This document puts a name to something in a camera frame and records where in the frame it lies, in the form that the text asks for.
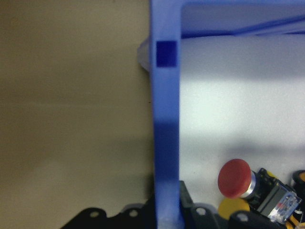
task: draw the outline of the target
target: clear plastic cover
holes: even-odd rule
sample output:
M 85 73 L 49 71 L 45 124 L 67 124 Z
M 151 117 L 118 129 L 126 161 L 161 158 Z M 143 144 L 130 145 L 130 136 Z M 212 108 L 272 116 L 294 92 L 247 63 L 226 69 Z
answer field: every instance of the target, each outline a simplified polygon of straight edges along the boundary
M 287 190 L 285 195 L 277 203 L 276 207 L 270 212 L 268 218 L 270 218 L 270 220 L 273 222 L 276 221 L 281 224 L 285 224 L 300 202 L 301 199 L 296 196 L 294 192 Z

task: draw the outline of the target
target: screw hole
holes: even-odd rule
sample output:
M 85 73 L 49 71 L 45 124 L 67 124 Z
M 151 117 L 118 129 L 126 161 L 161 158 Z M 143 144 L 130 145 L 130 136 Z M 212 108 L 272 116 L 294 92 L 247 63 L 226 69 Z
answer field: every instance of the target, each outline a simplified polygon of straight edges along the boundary
M 248 220 L 249 220 L 248 216 L 244 213 L 237 214 L 237 217 L 239 218 L 239 220 L 241 222 L 248 222 Z
M 129 212 L 129 216 L 132 217 L 132 218 L 137 217 L 138 214 L 139 214 L 139 213 L 138 213 L 137 210 L 131 210 L 131 211 Z
M 197 208 L 196 212 L 200 216 L 205 216 L 205 214 L 206 214 L 206 210 L 204 208 Z
M 100 214 L 99 214 L 98 211 L 93 211 L 93 212 L 90 213 L 90 217 L 91 217 L 91 218 L 96 218 L 96 217 L 98 217 L 99 215 L 100 215 Z

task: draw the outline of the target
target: blue plastic bin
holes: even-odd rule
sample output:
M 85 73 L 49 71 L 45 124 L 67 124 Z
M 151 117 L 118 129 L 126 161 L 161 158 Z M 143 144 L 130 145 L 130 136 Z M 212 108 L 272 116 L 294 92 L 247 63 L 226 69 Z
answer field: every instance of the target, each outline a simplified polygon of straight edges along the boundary
M 179 211 L 181 38 L 266 33 L 305 33 L 305 1 L 151 0 L 150 73 L 158 228 L 183 227 Z

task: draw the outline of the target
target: beige wall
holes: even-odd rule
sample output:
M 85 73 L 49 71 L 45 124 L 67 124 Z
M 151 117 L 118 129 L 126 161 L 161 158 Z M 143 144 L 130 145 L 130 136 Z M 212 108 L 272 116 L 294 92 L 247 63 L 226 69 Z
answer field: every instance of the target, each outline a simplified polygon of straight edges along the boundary
M 148 23 L 146 0 L 0 1 L 0 228 L 148 197 Z

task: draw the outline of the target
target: electrical component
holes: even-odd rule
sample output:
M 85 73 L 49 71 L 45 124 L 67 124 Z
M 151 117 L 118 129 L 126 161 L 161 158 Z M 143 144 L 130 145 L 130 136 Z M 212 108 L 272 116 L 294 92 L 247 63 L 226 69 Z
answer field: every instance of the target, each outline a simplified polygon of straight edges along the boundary
M 218 187 L 227 198 L 243 198 L 251 210 L 280 224 L 287 222 L 302 201 L 292 188 L 267 170 L 251 171 L 241 159 L 230 160 L 222 167 Z

